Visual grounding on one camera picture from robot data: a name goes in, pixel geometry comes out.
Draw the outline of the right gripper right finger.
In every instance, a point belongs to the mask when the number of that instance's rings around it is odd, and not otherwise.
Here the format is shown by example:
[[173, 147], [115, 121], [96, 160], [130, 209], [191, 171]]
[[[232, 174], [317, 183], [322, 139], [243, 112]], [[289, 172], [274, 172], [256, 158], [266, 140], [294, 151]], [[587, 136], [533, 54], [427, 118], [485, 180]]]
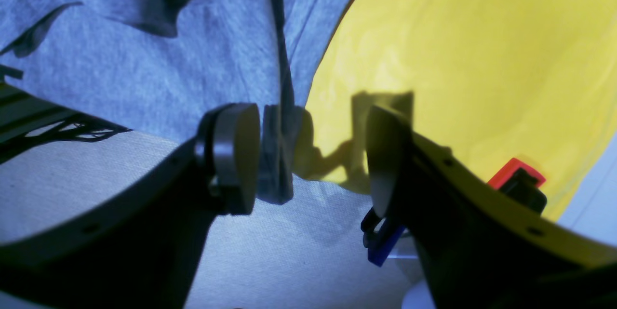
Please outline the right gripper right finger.
[[496, 219], [463, 192], [486, 187], [398, 111], [372, 106], [373, 207], [412, 233], [437, 309], [614, 309], [616, 248], [497, 198]]

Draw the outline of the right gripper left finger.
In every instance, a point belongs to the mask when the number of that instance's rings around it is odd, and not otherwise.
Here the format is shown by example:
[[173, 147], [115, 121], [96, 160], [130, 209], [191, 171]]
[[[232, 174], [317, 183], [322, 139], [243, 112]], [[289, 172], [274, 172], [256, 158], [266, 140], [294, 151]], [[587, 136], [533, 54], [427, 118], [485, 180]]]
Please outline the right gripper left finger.
[[56, 309], [182, 309], [209, 228], [249, 215], [258, 182], [260, 116], [230, 103], [116, 197], [1, 248], [1, 290]]

